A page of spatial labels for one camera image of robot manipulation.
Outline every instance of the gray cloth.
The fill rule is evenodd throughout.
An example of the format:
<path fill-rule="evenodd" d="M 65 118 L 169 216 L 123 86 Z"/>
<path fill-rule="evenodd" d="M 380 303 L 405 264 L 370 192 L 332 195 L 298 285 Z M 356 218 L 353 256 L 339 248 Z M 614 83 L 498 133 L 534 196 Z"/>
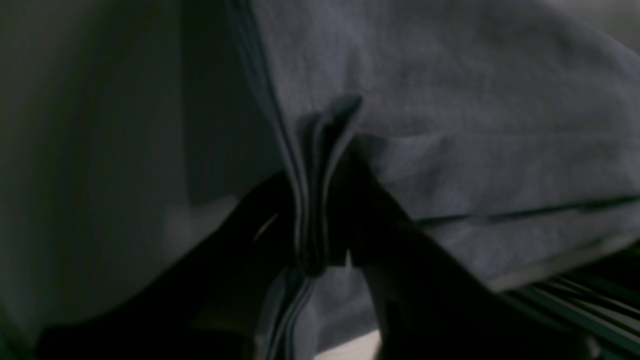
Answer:
<path fill-rule="evenodd" d="M 533 0 L 253 8 L 289 150 L 305 147 L 300 119 L 360 94 L 356 144 L 378 180 L 491 289 L 637 239 L 640 59 L 615 40 Z"/>

